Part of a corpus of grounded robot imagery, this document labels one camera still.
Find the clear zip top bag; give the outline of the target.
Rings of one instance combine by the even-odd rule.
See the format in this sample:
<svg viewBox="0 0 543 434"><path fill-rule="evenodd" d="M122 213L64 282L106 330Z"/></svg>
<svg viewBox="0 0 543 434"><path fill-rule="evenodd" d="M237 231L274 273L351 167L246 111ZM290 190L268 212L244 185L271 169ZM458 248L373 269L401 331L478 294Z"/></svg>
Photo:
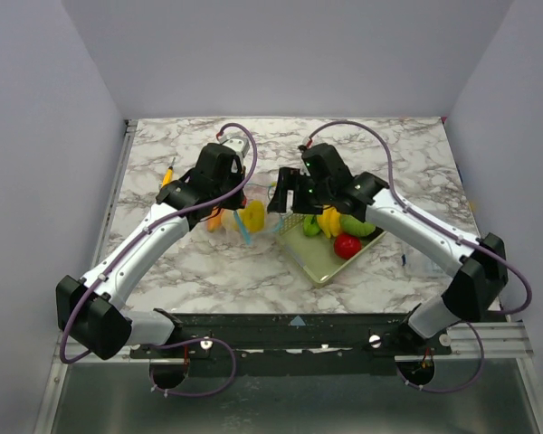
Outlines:
<svg viewBox="0 0 543 434"><path fill-rule="evenodd" d="M252 246L274 236L284 224L282 213L268 212L275 182L250 182L243 188L243 208L232 211L214 208L200 227L232 244Z"/></svg>

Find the yellow green toy pepper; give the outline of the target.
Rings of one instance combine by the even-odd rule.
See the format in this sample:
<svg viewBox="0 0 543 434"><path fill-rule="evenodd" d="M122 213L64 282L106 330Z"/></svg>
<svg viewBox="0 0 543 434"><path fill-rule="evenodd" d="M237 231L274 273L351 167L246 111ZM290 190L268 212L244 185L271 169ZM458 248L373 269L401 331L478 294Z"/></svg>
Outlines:
<svg viewBox="0 0 543 434"><path fill-rule="evenodd" d="M265 227L265 208L263 202L253 200L247 204L242 213L242 222L249 233L262 231Z"/></svg>

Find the dark red toy fruit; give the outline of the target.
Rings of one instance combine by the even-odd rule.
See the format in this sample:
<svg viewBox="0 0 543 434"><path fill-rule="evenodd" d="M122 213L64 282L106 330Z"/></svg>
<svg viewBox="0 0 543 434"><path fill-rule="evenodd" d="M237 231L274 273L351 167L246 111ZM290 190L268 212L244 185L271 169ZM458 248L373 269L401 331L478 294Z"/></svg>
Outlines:
<svg viewBox="0 0 543 434"><path fill-rule="evenodd" d="M334 253L341 259L349 260L362 251L363 246L359 238L347 233L339 234L334 240Z"/></svg>

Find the green toy pepper slice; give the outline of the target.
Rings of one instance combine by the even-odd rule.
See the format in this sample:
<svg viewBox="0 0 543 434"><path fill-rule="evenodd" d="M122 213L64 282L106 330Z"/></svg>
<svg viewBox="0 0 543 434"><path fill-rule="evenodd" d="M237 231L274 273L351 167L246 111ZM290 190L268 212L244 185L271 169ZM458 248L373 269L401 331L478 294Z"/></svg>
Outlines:
<svg viewBox="0 0 543 434"><path fill-rule="evenodd" d="M303 234L307 237L314 237L322 232L317 220L317 215L306 215L302 222Z"/></svg>

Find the yellow toy pear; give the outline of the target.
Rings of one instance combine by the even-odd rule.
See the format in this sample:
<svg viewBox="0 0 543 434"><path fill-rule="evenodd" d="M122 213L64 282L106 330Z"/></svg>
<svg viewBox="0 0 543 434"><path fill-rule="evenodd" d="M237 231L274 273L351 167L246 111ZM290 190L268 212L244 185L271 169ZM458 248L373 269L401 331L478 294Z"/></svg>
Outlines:
<svg viewBox="0 0 543 434"><path fill-rule="evenodd" d="M226 231L239 231L239 222L242 220L242 210L224 210L221 223Z"/></svg>

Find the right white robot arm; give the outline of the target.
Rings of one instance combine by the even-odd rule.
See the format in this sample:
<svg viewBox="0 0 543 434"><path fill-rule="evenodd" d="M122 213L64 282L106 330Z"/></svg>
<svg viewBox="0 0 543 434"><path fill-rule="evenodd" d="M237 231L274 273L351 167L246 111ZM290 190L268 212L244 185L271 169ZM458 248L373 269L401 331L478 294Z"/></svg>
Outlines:
<svg viewBox="0 0 543 434"><path fill-rule="evenodd" d="M280 168L269 212L321 214L332 206L395 235L451 277L441 295L416 307L400 326L398 343L405 352L419 354L444 328L481 320L509 280L501 238L460 231L410 204L378 176L351 174L332 145L313 146L301 158L303 169Z"/></svg>

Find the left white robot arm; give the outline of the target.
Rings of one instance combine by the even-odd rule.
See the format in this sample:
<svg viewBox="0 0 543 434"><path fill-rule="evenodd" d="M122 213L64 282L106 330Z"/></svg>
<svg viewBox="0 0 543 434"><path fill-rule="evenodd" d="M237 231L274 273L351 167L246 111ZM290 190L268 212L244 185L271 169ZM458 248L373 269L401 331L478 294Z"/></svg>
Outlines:
<svg viewBox="0 0 543 434"><path fill-rule="evenodd" d="M57 320L65 338L102 360L127 345L151 344L164 357L181 350L183 336L173 316L159 309L128 312L125 306L151 266L215 206L243 205L238 186L248 149L240 137L205 145L195 166L161 187L143 221L106 259L81 278L66 276L58 283Z"/></svg>

